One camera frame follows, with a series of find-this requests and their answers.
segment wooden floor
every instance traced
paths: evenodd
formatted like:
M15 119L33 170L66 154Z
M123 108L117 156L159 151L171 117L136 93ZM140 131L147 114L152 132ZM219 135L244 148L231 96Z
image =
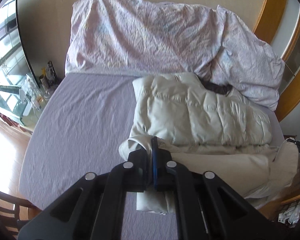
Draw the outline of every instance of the wooden floor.
M24 198L18 185L29 139L0 120L0 191Z

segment tv screen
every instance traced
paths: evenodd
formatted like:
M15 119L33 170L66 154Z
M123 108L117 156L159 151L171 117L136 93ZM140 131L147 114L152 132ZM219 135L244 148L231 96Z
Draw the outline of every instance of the tv screen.
M20 86L26 74L38 84L19 35L17 0L7 0L0 8L0 85Z

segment mattress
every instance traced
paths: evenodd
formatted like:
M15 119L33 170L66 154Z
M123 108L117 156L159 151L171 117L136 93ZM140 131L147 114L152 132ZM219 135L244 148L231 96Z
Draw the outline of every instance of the mattress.
M131 76L68 74L49 100L29 142L19 191L44 209L85 173L109 172L122 163L120 143L129 136L136 100ZM269 116L273 140L282 131ZM175 215L136 210L136 193L128 193L122 239L177 239Z

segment blanket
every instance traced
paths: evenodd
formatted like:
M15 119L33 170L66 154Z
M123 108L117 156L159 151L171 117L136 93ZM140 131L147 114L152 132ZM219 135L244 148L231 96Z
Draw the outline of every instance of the blanket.
M71 24L66 74L192 72L276 109L284 62L221 6L79 0Z
M190 171L213 171L241 196L260 206L297 173L294 143L270 147L268 116L238 91L219 95L206 90L193 73L147 76L133 81L137 106L130 137L119 147L125 160L143 147L151 160L151 138ZM173 213L171 193L137 194L137 208Z

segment white puffer jacket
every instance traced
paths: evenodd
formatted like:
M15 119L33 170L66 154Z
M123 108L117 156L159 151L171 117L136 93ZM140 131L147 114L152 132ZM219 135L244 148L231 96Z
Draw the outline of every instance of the white puffer jacket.
M238 91L227 96L206 90L192 73L147 76L134 80L137 106L130 137L119 147L125 160L151 138L190 171L215 172L245 198L265 204L297 173L298 149L284 142L270 147L270 121ZM137 194L137 209L173 213L169 192Z

